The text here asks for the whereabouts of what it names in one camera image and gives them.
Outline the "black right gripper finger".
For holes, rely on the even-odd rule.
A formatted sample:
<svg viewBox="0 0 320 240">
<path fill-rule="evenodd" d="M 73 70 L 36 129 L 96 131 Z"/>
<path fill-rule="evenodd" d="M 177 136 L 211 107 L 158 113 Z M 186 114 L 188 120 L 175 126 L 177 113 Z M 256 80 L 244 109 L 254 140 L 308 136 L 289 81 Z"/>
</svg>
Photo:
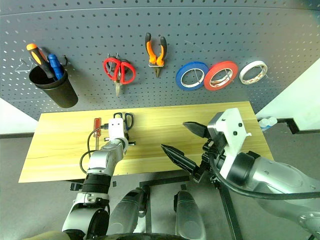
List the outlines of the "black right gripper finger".
<svg viewBox="0 0 320 240">
<path fill-rule="evenodd" d="M 188 173 L 193 173 L 197 169 L 197 164 L 187 158 L 182 151 L 165 144 L 161 144 L 161 147 L 169 159 L 181 169 Z"/>
<path fill-rule="evenodd" d="M 193 134 L 201 137 L 201 138 L 207 138 L 208 137 L 208 128 L 207 126 L 200 124 L 198 122 L 194 121 L 186 121 L 182 123 L 189 131 L 191 131 Z"/>
</svg>

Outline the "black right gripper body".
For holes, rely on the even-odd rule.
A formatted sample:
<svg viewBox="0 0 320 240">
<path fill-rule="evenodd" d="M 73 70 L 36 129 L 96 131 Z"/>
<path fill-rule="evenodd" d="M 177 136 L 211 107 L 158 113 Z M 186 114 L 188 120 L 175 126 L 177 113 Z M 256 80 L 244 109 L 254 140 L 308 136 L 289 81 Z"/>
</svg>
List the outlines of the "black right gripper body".
<svg viewBox="0 0 320 240">
<path fill-rule="evenodd" d="M 213 161 L 218 171 L 221 170 L 225 162 L 225 147 L 227 140 L 222 131 L 218 131 L 215 125 L 219 118 L 223 115 L 223 112 L 218 112 L 208 123 L 207 126 L 207 142 L 203 145 L 203 154 L 201 156 L 201 163 L 198 169 L 192 174 L 192 178 L 196 183 L 199 183 L 203 178 L 205 172 L 211 173 L 215 178 L 216 175 L 213 172 L 210 160 Z"/>
</svg>

